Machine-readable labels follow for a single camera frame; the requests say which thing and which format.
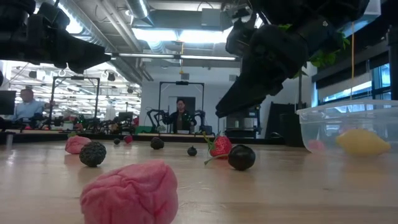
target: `computer monitor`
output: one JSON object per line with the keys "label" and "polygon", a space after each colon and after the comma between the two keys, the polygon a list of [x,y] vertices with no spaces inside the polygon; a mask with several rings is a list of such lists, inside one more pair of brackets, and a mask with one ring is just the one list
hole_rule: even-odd
{"label": "computer monitor", "polygon": [[0,114],[14,115],[17,91],[0,91]]}
{"label": "computer monitor", "polygon": [[132,112],[119,112],[119,121],[132,120]]}

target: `man in blue shirt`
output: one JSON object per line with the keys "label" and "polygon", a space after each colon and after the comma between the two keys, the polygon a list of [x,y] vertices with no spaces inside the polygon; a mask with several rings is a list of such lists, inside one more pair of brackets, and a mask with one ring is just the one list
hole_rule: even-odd
{"label": "man in blue shirt", "polygon": [[32,118],[36,113],[42,114],[44,109],[50,108],[50,103],[36,101],[33,91],[30,89],[21,90],[22,103],[15,108],[13,121],[21,118]]}

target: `yellow lemon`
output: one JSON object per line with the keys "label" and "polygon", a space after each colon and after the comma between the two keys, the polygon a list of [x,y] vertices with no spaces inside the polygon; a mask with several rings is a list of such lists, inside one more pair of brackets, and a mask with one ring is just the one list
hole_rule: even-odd
{"label": "yellow lemon", "polygon": [[391,149],[377,134],[365,129],[352,129],[336,138],[345,152],[353,156],[377,156]]}

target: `clear plastic container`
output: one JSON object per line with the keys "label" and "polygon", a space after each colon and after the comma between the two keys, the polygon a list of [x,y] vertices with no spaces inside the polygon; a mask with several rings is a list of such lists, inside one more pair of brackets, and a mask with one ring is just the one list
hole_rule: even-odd
{"label": "clear plastic container", "polygon": [[[350,154],[350,151],[344,148],[337,139],[343,134],[351,134],[355,131],[363,133],[363,130],[372,132],[371,136],[375,136],[379,140],[382,139],[383,144],[386,142],[391,146],[389,150],[382,151],[382,153],[391,152],[398,146],[398,101],[342,101],[298,110],[297,114],[300,116],[304,145],[311,152],[334,155]],[[350,136],[348,140],[348,135],[346,135],[346,140],[361,145],[362,142],[370,141],[367,133],[365,135],[354,134],[352,135],[354,137]]]}

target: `small black ball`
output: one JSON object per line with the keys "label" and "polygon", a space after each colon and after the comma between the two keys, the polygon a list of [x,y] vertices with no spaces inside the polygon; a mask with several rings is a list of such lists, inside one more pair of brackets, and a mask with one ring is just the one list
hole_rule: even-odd
{"label": "small black ball", "polygon": [[164,142],[157,137],[154,137],[151,141],[150,141],[150,146],[151,148],[158,150],[158,149],[163,149],[164,148]]}
{"label": "small black ball", "polygon": [[198,154],[198,151],[197,151],[197,149],[195,149],[195,148],[192,146],[192,147],[190,147],[190,148],[188,149],[187,153],[188,153],[189,156],[195,156],[196,154]]}
{"label": "small black ball", "polygon": [[106,148],[99,142],[89,142],[85,144],[79,154],[80,161],[88,167],[97,167],[106,156]]}
{"label": "small black ball", "polygon": [[228,163],[236,170],[244,171],[252,167],[256,161],[256,154],[247,146],[237,145],[228,154]]}
{"label": "small black ball", "polygon": [[118,145],[118,144],[120,143],[120,139],[114,139],[114,140],[113,140],[113,143],[114,143],[115,145]]}

